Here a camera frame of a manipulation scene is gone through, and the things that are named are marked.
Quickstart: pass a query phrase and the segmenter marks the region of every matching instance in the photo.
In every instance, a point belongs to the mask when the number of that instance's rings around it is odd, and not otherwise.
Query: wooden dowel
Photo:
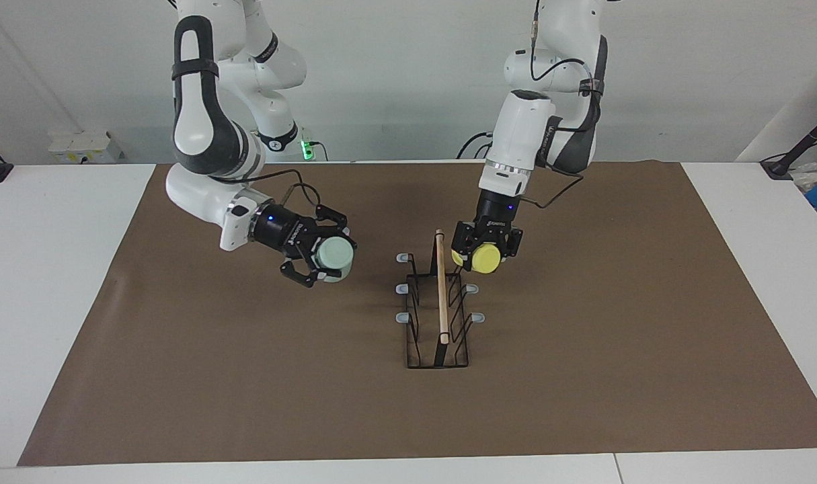
[[[441,325],[441,344],[451,343],[451,328],[447,316],[447,268],[444,264],[444,232],[435,231],[436,261],[438,262],[438,318]]]

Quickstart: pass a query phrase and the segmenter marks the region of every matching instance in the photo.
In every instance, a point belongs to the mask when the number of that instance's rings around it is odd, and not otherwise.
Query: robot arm
[[[303,217],[249,187],[266,157],[301,150],[288,102],[274,89],[303,82],[303,59],[279,45],[258,0],[178,0],[178,13],[172,67],[178,163],[166,178],[169,199],[218,224],[223,250],[255,240],[281,251],[282,273],[307,287],[345,278],[356,244],[343,214],[317,203],[315,217]],[[218,82],[254,113],[258,135],[226,116]],[[295,269],[299,260],[307,273]]]
[[[605,1],[538,1],[531,49],[507,58],[514,91],[498,114],[476,217],[458,223],[453,237],[454,261],[465,270],[487,274],[516,256],[524,233],[512,223],[535,167],[580,177],[592,161],[608,57],[599,33]],[[535,48],[537,34],[548,49]],[[570,112],[558,113],[549,93],[570,95]]]

